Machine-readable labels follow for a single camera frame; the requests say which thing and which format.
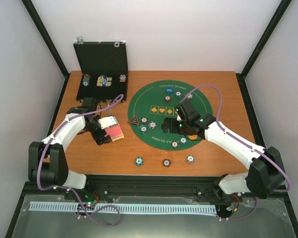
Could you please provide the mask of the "orange round blind button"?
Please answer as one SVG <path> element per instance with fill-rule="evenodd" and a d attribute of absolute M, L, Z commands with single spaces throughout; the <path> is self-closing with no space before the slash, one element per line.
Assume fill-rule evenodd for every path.
<path fill-rule="evenodd" d="M 190 140 L 196 140 L 198 138 L 198 136 L 197 135 L 188 135 L 188 138 Z"/>

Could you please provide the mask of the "red playing card deck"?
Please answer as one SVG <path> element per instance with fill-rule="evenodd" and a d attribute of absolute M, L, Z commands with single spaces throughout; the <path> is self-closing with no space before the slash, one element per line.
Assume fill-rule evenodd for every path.
<path fill-rule="evenodd" d="M 125 138 L 119 124 L 116 125 L 116 126 L 113 126 L 113 127 L 106 128 L 105 132 L 106 132 L 107 135 L 110 136 L 110 138 L 113 142 Z"/>

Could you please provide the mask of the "brown poker chip stack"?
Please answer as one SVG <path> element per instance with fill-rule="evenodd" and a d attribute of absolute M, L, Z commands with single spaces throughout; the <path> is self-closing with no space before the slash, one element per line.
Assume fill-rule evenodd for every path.
<path fill-rule="evenodd" d="M 165 159 L 163 160 L 162 164 L 164 167 L 169 167 L 171 165 L 171 161 L 169 159 Z"/>

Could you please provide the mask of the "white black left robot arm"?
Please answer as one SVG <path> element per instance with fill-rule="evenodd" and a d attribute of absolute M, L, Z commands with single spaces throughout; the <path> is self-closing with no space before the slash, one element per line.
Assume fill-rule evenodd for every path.
<path fill-rule="evenodd" d="M 93 186 L 86 183 L 87 177 L 69 170 L 65 151 L 73 139 L 85 132 L 90 132 L 97 145 L 111 142 L 100 123 L 97 112 L 98 102 L 93 98 L 84 98 L 79 107 L 68 110 L 65 119 L 48 137 L 40 142 L 32 142 L 28 149 L 28 178 L 32 182 L 40 179 L 40 184 L 52 187 L 76 188 L 81 199 L 93 195 Z"/>

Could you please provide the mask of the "teal poker chip stack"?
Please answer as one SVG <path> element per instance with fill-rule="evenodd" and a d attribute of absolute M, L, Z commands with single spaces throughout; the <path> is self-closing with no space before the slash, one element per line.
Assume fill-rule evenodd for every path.
<path fill-rule="evenodd" d="M 143 164 L 144 164 L 144 160 L 143 160 L 142 157 L 136 157 L 136 158 L 135 158 L 135 165 L 136 165 L 136 166 L 140 167 L 140 166 L 142 166 Z"/>

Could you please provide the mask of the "purple poker chip stack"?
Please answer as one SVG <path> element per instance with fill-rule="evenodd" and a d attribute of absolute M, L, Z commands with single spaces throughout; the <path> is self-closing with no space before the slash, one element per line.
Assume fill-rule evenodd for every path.
<path fill-rule="evenodd" d="M 192 164 L 195 162 L 195 157 L 193 155 L 187 155 L 186 157 L 186 161 L 189 163 L 189 164 Z"/>

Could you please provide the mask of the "blue round blind button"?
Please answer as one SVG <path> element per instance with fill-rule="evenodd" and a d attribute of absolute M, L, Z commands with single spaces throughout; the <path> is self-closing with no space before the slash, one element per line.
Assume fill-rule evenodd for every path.
<path fill-rule="evenodd" d="M 173 94 L 173 92 L 174 92 L 174 89 L 172 87 L 166 87 L 165 89 L 166 94 L 170 95 L 170 94 Z"/>

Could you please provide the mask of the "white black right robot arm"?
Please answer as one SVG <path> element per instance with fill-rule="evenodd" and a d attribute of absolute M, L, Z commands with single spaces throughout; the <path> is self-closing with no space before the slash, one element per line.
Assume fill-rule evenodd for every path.
<path fill-rule="evenodd" d="M 250 192 L 266 199 L 271 193 L 279 191 L 286 174 L 279 164 L 281 155 L 276 148 L 251 143 L 209 113 L 200 115 L 190 100 L 180 102 L 174 109 L 177 117 L 163 120 L 161 129 L 164 133 L 197 135 L 221 147 L 246 167 L 245 173 L 227 174 L 220 179 L 217 186 L 222 193 Z"/>

